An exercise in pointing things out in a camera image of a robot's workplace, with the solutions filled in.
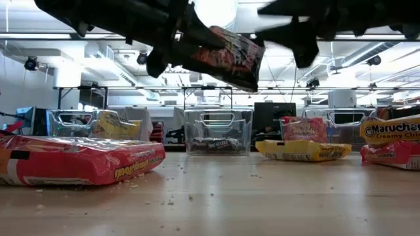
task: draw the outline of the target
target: wooden table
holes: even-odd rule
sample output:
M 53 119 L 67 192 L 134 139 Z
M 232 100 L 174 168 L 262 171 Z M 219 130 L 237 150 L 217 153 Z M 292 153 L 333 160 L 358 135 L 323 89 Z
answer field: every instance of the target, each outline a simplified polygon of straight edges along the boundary
M 130 183 L 35 190 L 0 187 L 0 235 L 420 235 L 420 173 L 359 157 L 168 153 Z

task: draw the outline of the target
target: wall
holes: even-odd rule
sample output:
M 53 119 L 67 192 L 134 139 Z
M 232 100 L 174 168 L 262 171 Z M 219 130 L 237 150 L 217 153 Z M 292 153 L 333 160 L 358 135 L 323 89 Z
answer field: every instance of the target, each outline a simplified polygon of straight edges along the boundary
M 56 109 L 58 91 L 53 90 L 53 76 L 24 69 L 22 63 L 5 58 L 0 54 L 0 111 L 16 113 L 16 108 L 37 106 Z M 63 108 L 70 108 L 71 100 L 63 101 Z M 5 123 L 13 123 L 14 118 L 0 116 L 0 128 Z

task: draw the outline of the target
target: white ceiling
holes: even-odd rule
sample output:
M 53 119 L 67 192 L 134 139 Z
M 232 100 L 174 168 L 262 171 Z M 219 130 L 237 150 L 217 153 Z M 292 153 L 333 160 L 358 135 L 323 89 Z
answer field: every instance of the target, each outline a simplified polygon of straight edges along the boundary
M 258 17 L 257 8 L 261 7 L 269 1 L 266 0 L 239 0 L 239 6 L 236 17 L 236 25 L 234 31 L 247 33 L 254 32 L 255 29 L 271 26 L 273 24 L 282 24 L 289 19 L 284 17 L 267 18 Z M 9 8 L 9 17 L 6 17 L 7 5 Z M 72 30 L 63 23 L 55 20 L 48 14 L 37 9 L 32 0 L 0 0 L 0 31 L 5 32 L 72 32 Z M 95 32 L 104 32 L 101 29 L 95 29 Z M 396 33 L 388 28 L 371 29 L 368 33 Z M 321 79 L 321 86 L 324 87 L 353 87 L 367 86 L 370 81 L 380 80 L 386 76 L 394 75 L 406 68 L 418 65 L 420 59 L 416 50 L 420 47 L 420 43 L 400 43 L 399 45 L 382 52 L 379 56 L 383 62 L 380 66 L 369 67 L 364 64 L 358 64 L 348 69 L 342 69 L 340 75 L 332 75 L 327 72 L 327 66 L 331 63 L 332 58 L 342 58 L 356 52 L 358 49 L 367 45 L 369 42 L 318 42 L 320 54 L 318 55 L 313 66 L 319 66 L 313 76 Z M 72 55 L 75 49 L 83 48 L 86 42 L 68 42 L 68 41 L 14 41 L 10 45 L 24 49 L 59 49 L 66 54 Z M 117 60 L 125 69 L 133 75 L 139 75 L 138 80 L 152 81 L 154 85 L 161 85 L 163 81 L 168 81 L 168 86 L 177 86 L 181 82 L 189 85 L 189 75 L 186 74 L 169 74 L 163 75 L 163 78 L 152 79 L 145 77 L 145 67 L 135 62 L 135 58 L 140 50 L 149 50 L 150 47 L 142 43 L 135 42 L 133 45 L 126 45 L 124 41 L 101 41 L 99 45 L 109 46 L 114 52 L 115 60 Z M 276 86 L 292 87 L 295 78 L 302 79 L 301 84 L 305 86 L 305 81 L 310 77 L 303 78 L 309 69 L 299 69 L 295 71 L 293 55 L 290 50 L 281 46 L 267 43 L 267 50 L 261 64 L 259 72 L 260 86 Z M 418 85 L 408 84 L 409 82 L 420 79 L 420 73 L 411 74 L 398 78 L 398 80 L 390 80 L 386 83 L 379 83 L 378 87 L 395 87 L 395 86 L 412 86 Z M 206 78 L 204 81 L 215 82 L 216 80 Z M 114 92 L 121 96 L 124 92 Z M 135 92 L 126 92 L 127 96 L 133 96 Z

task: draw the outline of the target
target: black package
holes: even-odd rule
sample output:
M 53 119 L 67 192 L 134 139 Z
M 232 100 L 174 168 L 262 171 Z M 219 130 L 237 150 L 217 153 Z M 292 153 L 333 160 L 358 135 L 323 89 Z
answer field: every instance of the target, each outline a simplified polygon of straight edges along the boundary
M 234 138 L 194 138 L 190 151 L 195 154 L 235 154 L 242 151 L 242 145 Z
M 210 30 L 225 42 L 225 48 L 201 47 L 190 58 L 183 58 L 183 68 L 207 73 L 247 92 L 257 92 L 264 43 L 257 44 L 218 26 L 211 26 Z

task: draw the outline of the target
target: red package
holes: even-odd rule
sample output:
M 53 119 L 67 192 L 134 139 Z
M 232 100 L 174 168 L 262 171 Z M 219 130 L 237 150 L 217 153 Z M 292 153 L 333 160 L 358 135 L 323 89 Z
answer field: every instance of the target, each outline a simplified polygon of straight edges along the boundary
M 420 170 L 420 144 L 395 141 L 383 147 L 365 145 L 360 150 L 363 161 L 388 165 L 406 170 Z
M 104 185 L 157 167 L 163 144 L 0 134 L 0 184 Z
M 322 117 L 301 118 L 282 117 L 283 140 L 308 140 L 317 143 L 328 143 L 327 125 Z

